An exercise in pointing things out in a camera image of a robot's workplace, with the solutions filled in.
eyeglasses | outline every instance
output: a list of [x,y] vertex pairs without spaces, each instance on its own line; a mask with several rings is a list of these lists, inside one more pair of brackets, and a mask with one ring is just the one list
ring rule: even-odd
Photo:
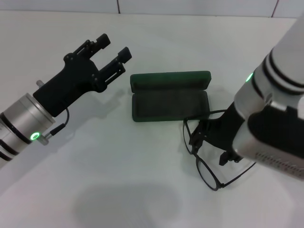
[[[192,134],[190,133],[190,129],[188,126],[188,120],[193,120],[193,119],[197,119],[198,117],[204,117],[204,116],[209,116],[210,114],[215,114],[215,113],[222,113],[225,112],[225,110],[218,110],[218,111],[212,111],[212,112],[208,112],[205,113],[204,115],[201,116],[192,116],[189,118],[185,118],[183,121],[183,129],[182,129],[182,133],[184,136],[184,142],[187,148],[187,151],[189,152],[189,154],[193,154],[196,158],[196,167],[199,171],[200,177],[203,179],[203,181],[207,184],[207,186],[212,189],[213,191],[217,191],[219,189],[222,189],[226,186],[228,186],[229,184],[231,184],[232,182],[236,181],[238,178],[240,178],[245,172],[247,172],[248,170],[250,170],[256,163],[253,163],[248,169],[246,169],[244,172],[242,172],[240,175],[238,175],[237,177],[235,177],[234,179],[232,179],[231,181],[227,182],[226,184],[221,183],[218,178],[216,177],[216,175],[214,174],[214,172],[210,169],[210,167],[206,164],[206,162],[201,159],[198,155],[197,155],[197,150],[192,150]],[[186,136],[189,137],[189,142],[187,143],[187,140],[185,138],[185,128],[188,134],[186,134]]]

white surface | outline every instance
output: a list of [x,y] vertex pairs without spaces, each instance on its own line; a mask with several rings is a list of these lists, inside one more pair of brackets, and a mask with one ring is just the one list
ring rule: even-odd
[[298,18],[304,12],[304,1],[302,0],[280,0],[274,17],[276,18]]
[[271,17],[276,0],[120,0],[121,13]]
[[[303,183],[257,165],[212,192],[183,145],[180,122],[134,123],[130,75],[210,70],[211,109],[227,108],[293,19],[0,12],[0,109],[63,68],[63,56],[107,33],[104,66],[123,47],[133,59],[102,94],[70,107],[68,127],[34,143],[0,171],[4,228],[301,227]],[[58,123],[65,114],[57,118]],[[222,182],[249,165],[217,165]]]
[[0,0],[0,10],[118,13],[116,0]]

